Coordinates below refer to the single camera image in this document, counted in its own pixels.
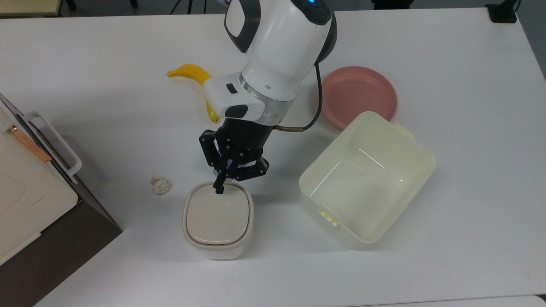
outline white lidded container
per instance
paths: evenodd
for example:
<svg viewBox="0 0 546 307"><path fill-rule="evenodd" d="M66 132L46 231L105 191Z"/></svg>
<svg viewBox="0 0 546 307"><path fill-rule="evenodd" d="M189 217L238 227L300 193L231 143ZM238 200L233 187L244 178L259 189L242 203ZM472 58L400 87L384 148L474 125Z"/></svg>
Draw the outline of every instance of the white lidded container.
<svg viewBox="0 0 546 307"><path fill-rule="evenodd" d="M213 184L196 186L186 198L184 237L207 258L233 259L249 241L254 204L239 184L225 182L223 194L216 194Z"/></svg>
<svg viewBox="0 0 546 307"><path fill-rule="evenodd" d="M364 112L301 175L300 205L347 248L362 249L387 231L435 167L410 132Z"/></svg>

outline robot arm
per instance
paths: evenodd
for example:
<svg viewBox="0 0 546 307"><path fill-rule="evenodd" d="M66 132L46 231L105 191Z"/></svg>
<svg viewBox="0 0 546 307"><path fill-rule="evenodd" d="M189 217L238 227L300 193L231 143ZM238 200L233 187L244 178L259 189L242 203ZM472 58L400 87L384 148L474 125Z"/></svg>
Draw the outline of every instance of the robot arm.
<svg viewBox="0 0 546 307"><path fill-rule="evenodd" d="M207 162L218 172L217 193L226 178L240 181L265 174L265 141L303 78L328 56L337 37L334 14L324 0L232 0L224 25L247 63L241 72L209 79L203 86L212 108L226 118L217 132L200 137Z"/></svg>

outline appliance handle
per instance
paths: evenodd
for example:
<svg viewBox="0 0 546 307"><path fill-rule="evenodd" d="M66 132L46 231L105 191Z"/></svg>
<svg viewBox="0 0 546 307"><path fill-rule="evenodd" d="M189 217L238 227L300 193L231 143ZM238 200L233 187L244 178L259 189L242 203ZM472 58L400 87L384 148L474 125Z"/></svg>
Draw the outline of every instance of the appliance handle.
<svg viewBox="0 0 546 307"><path fill-rule="evenodd" d="M61 142L63 147L68 151L68 153L74 159L74 165L71 168L66 170L67 175L73 176L74 174L76 174L78 172L78 170L80 170L80 168L81 168L80 158L76 155L76 153L72 150L72 148L70 148L70 146L68 146L67 142L64 141L64 139L57 132L57 130L55 130L55 128L53 128L53 125L51 125L51 123L47 119L45 119L40 113L38 113L36 111L33 111L33 112L30 112L30 113L26 114L25 116L23 116L23 119L25 121L27 121L27 122L30 122L31 120L33 120L35 118L40 118L45 123L45 125L53 132L54 136Z"/></svg>

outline yellow banana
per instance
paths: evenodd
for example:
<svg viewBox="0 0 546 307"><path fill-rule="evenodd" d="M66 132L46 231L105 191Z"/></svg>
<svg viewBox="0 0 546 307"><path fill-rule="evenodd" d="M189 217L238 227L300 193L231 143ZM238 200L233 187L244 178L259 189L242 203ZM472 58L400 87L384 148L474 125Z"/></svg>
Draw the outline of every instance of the yellow banana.
<svg viewBox="0 0 546 307"><path fill-rule="evenodd" d="M205 83L205 81L210 78L210 75L204 69L202 69L201 67L199 67L197 65L193 65L193 64L184 64L184 65L180 66L180 68L178 68L178 69L169 71L167 73L167 76L169 78L172 78L172 77L175 77L175 76L182 76L182 77L185 77L185 78L190 78L190 79L193 79L193 80L199 82L199 84L201 84L201 86L203 86L203 83ZM216 112L214 112L214 110L212 109L212 107L210 106L210 104L209 104L209 102L207 100L205 100L205 104L206 104L206 110L207 110L207 113L209 115L210 120L212 122L217 122L218 121L218 115L216 115Z"/></svg>

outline wire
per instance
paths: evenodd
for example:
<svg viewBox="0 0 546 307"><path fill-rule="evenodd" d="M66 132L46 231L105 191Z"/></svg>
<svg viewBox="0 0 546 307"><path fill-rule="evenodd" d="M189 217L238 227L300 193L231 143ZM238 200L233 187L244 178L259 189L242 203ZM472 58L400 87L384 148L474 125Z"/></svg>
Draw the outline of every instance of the wire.
<svg viewBox="0 0 546 307"><path fill-rule="evenodd" d="M173 7L173 10L169 13L169 15L172 15L174 13L174 10L178 7L178 4L180 3L180 0L176 1L176 4Z"/></svg>
<svg viewBox="0 0 546 307"><path fill-rule="evenodd" d="M318 85L318 108L317 113L314 115L313 120L307 126L305 127L284 127L284 126L275 126L276 130L279 131L287 131L287 132L303 132L311 126L314 125L314 123L318 120L318 116L321 114L322 111L322 81L321 81L321 70L318 68L318 63L315 63L314 65L315 71L317 72L317 85Z"/></svg>

